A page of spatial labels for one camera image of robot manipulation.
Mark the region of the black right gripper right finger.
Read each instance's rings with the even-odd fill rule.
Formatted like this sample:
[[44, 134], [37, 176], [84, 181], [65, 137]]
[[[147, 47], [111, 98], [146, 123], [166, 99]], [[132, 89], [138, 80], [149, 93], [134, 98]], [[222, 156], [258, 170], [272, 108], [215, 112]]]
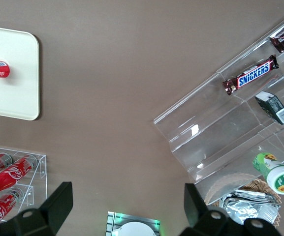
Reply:
[[184, 187], [184, 211], [189, 226], [182, 236], [280, 236], [269, 222], [254, 218], [240, 225], [229, 218], [221, 208], [208, 208], [193, 183]]

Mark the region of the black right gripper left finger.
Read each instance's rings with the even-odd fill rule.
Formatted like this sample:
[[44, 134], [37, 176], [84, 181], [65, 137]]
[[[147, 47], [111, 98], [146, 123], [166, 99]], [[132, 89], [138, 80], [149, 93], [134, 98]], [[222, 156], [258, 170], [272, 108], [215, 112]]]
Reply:
[[39, 207], [0, 223], [0, 236], [55, 236], [73, 208], [71, 182], [62, 182]]

